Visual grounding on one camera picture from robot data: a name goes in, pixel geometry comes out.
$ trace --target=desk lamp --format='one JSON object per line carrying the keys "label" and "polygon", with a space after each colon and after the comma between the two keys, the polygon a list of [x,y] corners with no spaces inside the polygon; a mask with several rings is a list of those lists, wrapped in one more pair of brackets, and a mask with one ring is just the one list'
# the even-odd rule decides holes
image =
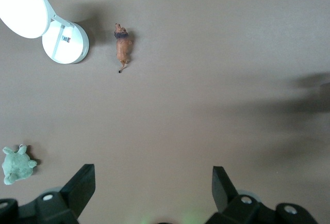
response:
{"label": "desk lamp", "polygon": [[0,18],[22,37],[42,36],[45,52],[55,62],[77,63],[87,55],[86,32],[56,15],[48,0],[0,0]]}

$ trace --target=brown surface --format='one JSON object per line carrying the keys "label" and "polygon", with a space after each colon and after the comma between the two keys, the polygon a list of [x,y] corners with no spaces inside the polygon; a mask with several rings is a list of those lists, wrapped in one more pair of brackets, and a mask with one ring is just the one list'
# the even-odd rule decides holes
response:
{"label": "brown surface", "polygon": [[[330,116],[312,107],[330,71],[330,0],[49,2],[91,47],[60,65],[0,22],[0,145],[31,145],[41,163],[2,197],[24,204],[95,163],[81,224],[202,224],[222,165],[266,206],[328,223]],[[135,39],[122,74],[115,23]]]}

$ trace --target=toy lion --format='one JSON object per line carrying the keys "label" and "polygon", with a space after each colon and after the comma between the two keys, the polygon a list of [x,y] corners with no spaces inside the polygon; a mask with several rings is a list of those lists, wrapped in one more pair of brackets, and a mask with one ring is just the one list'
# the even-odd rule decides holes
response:
{"label": "toy lion", "polygon": [[124,27],[120,27],[120,24],[115,25],[114,36],[117,38],[117,59],[123,65],[119,70],[119,73],[121,73],[125,65],[129,63],[132,41],[128,38],[128,33]]}

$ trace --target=green plush toy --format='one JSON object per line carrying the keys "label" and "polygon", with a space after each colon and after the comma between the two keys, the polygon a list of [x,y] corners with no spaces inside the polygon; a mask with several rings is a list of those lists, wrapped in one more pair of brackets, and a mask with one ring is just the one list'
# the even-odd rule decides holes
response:
{"label": "green plush toy", "polygon": [[30,159],[25,153],[26,149],[25,145],[20,145],[18,151],[15,152],[9,147],[3,148],[3,152],[7,155],[2,164],[5,184],[13,184],[17,180],[26,179],[32,175],[33,167],[37,165],[37,162]]}

